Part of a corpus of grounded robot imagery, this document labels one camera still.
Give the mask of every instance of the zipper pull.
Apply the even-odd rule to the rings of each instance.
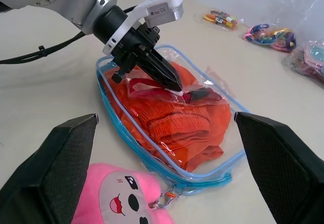
[[[163,194],[161,194],[160,197],[156,201],[149,203],[148,204],[149,208],[164,209],[164,208],[167,208],[169,205],[171,205],[171,203],[173,201],[175,201],[176,199],[178,199],[182,196],[182,193],[181,194],[175,193],[174,189],[175,189],[175,186],[169,188],[167,191],[165,191]]]

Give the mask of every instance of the clear plastic pouch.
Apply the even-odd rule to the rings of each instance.
[[[97,63],[98,85],[108,114],[116,130],[124,141],[141,158],[148,170],[157,172],[164,180],[169,182],[170,185],[176,185],[179,188],[190,191],[228,183],[231,180],[230,172],[232,167],[245,156],[237,125],[233,120],[234,112],[247,110],[177,49],[171,46],[161,46],[157,48],[157,51],[167,61],[176,63],[181,66],[181,68],[185,69],[186,72],[184,75],[186,78],[188,78],[187,73],[190,73],[192,77],[196,78],[197,84],[195,84],[195,86],[199,85],[200,88],[210,89],[213,91],[214,95],[219,95],[219,101],[213,102],[212,105],[210,105],[210,103],[202,103],[199,106],[195,105],[199,109],[196,110],[195,108],[191,108],[195,111],[194,113],[188,113],[187,105],[184,102],[180,104],[174,101],[166,102],[165,98],[158,98],[158,100],[161,99],[161,102],[159,105],[156,104],[156,108],[152,105],[155,105],[157,102],[150,101],[151,99],[145,100],[145,103],[148,103],[147,108],[144,107],[145,104],[143,104],[144,106],[141,105],[143,98],[137,98],[138,100],[135,104],[132,104],[131,102],[134,101],[130,98],[128,80],[134,79],[136,75],[130,73],[124,81],[124,88],[122,90],[116,90],[118,86],[112,84],[113,82],[110,80],[110,76],[117,68],[116,65],[111,62],[112,58],[105,57],[98,60]],[[174,104],[176,104],[176,110],[170,111],[170,106],[174,106]],[[183,161],[186,157],[178,157],[178,151],[175,150],[177,147],[170,146],[170,142],[174,143],[174,141],[179,139],[179,136],[182,140],[190,138],[194,143],[199,142],[199,137],[206,137],[206,134],[211,130],[209,129],[208,132],[200,131],[204,131],[204,127],[211,126],[210,123],[208,124],[206,118],[213,116],[210,115],[212,113],[208,113],[209,111],[204,108],[206,106],[218,106],[220,111],[223,111],[224,108],[228,110],[226,111],[228,127],[224,130],[224,137],[217,139],[218,141],[220,140],[217,146],[219,146],[222,154],[215,154],[211,159],[208,159],[207,152],[206,155],[208,160],[188,167],[189,164],[185,165],[179,162],[179,160]],[[190,131],[192,130],[191,126],[197,122],[200,128],[194,128],[196,134],[192,134]],[[183,133],[181,129],[177,131],[171,128],[171,126],[181,127],[183,125],[185,125],[185,133],[189,134],[188,136],[185,135],[187,137],[181,137],[183,136],[181,135]],[[156,134],[164,136],[164,138],[162,138],[166,142],[162,141],[161,137],[156,138]],[[186,155],[186,151],[189,152],[190,148],[184,147],[181,154]]]
[[[195,21],[216,29],[235,30],[238,26],[238,21],[233,15],[218,9],[205,8],[196,13],[194,18]]]
[[[180,76],[182,77],[182,82],[185,84],[182,84],[181,92],[164,88],[159,83],[152,80],[140,68],[135,67],[130,74],[127,74],[125,76],[125,85],[128,92],[127,98],[130,100],[130,103],[134,104],[145,101],[146,103],[144,105],[145,110],[147,111],[149,111],[148,108],[154,106],[158,107],[159,110],[161,110],[162,108],[167,107],[168,103],[172,103],[169,114],[185,113],[181,108],[176,109],[175,105],[183,105],[183,108],[189,107],[193,109],[193,111],[195,111],[195,109],[202,106],[228,104],[226,102],[226,99],[215,92],[212,86],[206,83],[206,81],[203,81],[201,77],[200,80],[197,80],[194,76],[191,76],[191,73],[189,71],[187,71],[183,66],[177,64],[176,62],[171,62],[171,65],[173,65],[175,69],[181,69],[182,71],[182,74]],[[136,117],[139,116],[139,114],[136,113],[136,109],[134,107],[132,109],[132,112]]]
[[[298,46],[287,56],[285,65],[297,73],[324,82],[324,42],[309,41]]]
[[[324,0],[247,0],[239,12],[245,25],[269,24],[294,31],[298,44],[324,37],[321,29]]]
[[[243,39],[261,46],[291,52],[296,47],[296,38],[291,29],[278,28],[274,25],[260,24],[249,28]]]

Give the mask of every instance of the colorful hair tie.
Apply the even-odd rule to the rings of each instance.
[[[217,10],[211,10],[210,14],[206,14],[203,18],[218,25],[226,25],[229,28],[236,28],[237,20],[234,16],[231,16],[225,12],[220,12]]]
[[[253,26],[243,37],[246,41],[276,50],[291,52],[296,47],[296,39],[291,29],[269,29],[268,24]]]

